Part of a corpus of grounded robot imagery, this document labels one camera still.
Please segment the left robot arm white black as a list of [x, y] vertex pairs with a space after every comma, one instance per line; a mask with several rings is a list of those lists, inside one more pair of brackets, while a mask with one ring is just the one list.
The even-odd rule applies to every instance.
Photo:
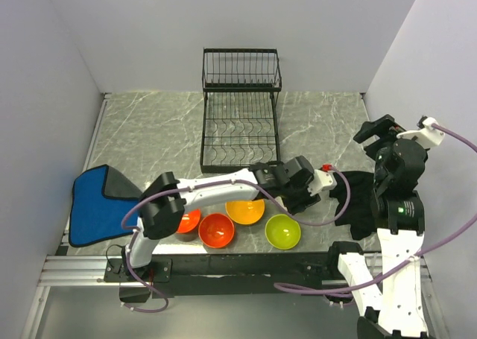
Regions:
[[169, 171], [144, 191], [127, 214], [139, 215], [133, 237], [122, 257], [129, 279], [144, 279], [159, 241], [174, 234], [182, 216], [205, 206], [231, 201], [280, 198], [295, 215], [320, 201], [320, 193], [335, 187], [331, 175], [313, 168], [304, 156], [288, 162], [257, 162], [231, 174], [203, 179], [178, 179]]

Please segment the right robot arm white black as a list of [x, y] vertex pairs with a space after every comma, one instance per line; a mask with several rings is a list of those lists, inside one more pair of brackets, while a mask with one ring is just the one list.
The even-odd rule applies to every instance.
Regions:
[[417, 130], [405, 130], [390, 115], [366, 121], [354, 135], [375, 162], [370, 188], [359, 200], [370, 213], [381, 247], [382, 272], [373, 276], [362, 248], [334, 242], [326, 260], [328, 273], [347, 281], [358, 308], [358, 338], [429, 338], [423, 313], [420, 251], [425, 210], [416, 190], [431, 148], [444, 135], [435, 119], [423, 116]]

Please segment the lime green bowl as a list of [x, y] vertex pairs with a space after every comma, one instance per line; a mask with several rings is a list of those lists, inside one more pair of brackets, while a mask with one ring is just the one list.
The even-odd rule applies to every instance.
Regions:
[[301, 227], [287, 215], [274, 215], [265, 225], [265, 237], [273, 247], [290, 250], [300, 242]]

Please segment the red-orange bowl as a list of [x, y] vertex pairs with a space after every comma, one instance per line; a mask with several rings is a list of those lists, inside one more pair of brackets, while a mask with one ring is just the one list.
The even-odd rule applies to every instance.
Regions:
[[235, 225], [225, 214], [207, 215], [198, 226], [198, 235], [208, 247], [219, 249], [226, 247], [235, 236]]
[[194, 232], [198, 227], [202, 218], [201, 211], [199, 209], [193, 210], [189, 213], [186, 213], [176, 230], [176, 233], [179, 235], [189, 234]]

